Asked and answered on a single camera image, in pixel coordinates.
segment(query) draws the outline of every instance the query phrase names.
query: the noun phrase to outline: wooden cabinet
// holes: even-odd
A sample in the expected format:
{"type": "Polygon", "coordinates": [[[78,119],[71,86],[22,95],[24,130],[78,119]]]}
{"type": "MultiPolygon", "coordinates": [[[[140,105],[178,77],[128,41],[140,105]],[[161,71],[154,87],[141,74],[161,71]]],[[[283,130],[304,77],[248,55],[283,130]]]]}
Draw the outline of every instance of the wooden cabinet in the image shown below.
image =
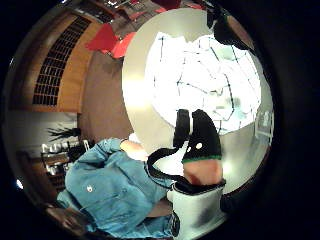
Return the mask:
{"type": "Polygon", "coordinates": [[[66,176],[65,173],[57,173],[55,175],[51,175],[50,173],[47,172],[46,175],[51,185],[55,188],[57,193],[65,189],[65,184],[64,184],[64,178],[66,176]]]}
{"type": "Polygon", "coordinates": [[[38,31],[16,72],[11,109],[81,113],[85,78],[93,54],[85,44],[100,25],[69,10],[38,31]]]}

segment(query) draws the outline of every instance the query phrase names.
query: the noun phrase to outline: jacket pocket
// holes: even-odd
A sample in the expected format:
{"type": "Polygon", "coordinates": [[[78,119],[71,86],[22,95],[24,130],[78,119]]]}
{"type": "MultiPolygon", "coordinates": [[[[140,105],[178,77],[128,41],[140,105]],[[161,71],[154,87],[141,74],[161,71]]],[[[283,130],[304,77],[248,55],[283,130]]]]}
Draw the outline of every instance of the jacket pocket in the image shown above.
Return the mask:
{"type": "Polygon", "coordinates": [[[123,222],[132,216],[130,205],[123,201],[127,189],[123,188],[119,193],[95,201],[84,209],[94,218],[96,225],[123,222]]]}

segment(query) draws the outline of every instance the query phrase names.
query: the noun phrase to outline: red chair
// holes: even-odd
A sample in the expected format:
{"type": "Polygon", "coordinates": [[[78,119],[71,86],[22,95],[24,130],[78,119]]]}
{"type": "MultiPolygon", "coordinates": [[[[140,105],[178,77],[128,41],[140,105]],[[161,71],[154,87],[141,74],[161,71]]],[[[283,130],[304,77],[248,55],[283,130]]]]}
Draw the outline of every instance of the red chair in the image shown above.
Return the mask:
{"type": "Polygon", "coordinates": [[[125,55],[135,32],[127,34],[123,39],[116,36],[110,24],[102,25],[96,36],[85,47],[92,51],[107,53],[113,58],[121,58],[125,55]]]}
{"type": "Polygon", "coordinates": [[[151,1],[161,6],[161,8],[155,10],[157,13],[162,13],[171,9],[179,8],[181,4],[181,0],[151,0],[151,1]]]}

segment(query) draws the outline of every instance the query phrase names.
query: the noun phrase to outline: round table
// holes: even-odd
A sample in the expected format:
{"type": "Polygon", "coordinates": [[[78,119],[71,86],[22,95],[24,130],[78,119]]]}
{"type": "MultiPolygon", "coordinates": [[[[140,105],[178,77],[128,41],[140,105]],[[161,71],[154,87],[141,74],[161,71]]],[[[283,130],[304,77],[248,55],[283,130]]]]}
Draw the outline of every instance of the round table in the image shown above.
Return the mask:
{"type": "MultiPolygon", "coordinates": [[[[170,10],[156,15],[142,25],[128,46],[122,69],[123,98],[134,132],[149,154],[161,147],[172,148],[174,134],[174,128],[158,114],[151,103],[151,91],[145,81],[149,49],[158,32],[172,37],[184,36],[186,41],[194,41],[200,36],[212,34],[206,22],[207,14],[203,10],[170,10]]],[[[272,98],[260,63],[254,56],[252,58],[262,81],[263,102],[257,114],[260,116],[265,111],[272,110],[272,98]]],[[[232,192],[243,185],[260,165],[269,143],[261,142],[255,137],[255,132],[257,131],[253,122],[243,129],[221,136],[224,150],[223,174],[227,180],[224,193],[232,192]]],[[[166,173],[183,174],[180,160],[185,149],[186,144],[176,154],[158,161],[156,165],[166,173]]]]}

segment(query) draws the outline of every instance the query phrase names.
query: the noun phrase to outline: denim jacket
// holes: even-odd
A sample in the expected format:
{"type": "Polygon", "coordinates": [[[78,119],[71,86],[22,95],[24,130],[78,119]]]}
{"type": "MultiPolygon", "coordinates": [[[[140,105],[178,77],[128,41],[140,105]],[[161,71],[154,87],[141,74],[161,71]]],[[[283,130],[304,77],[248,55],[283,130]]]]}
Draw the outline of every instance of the denim jacket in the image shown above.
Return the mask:
{"type": "Polygon", "coordinates": [[[98,228],[118,238],[170,237],[170,216],[146,218],[167,190],[155,184],[144,162],[129,158],[120,143],[105,139],[82,155],[66,174],[66,190],[91,219],[89,231],[98,228]]]}

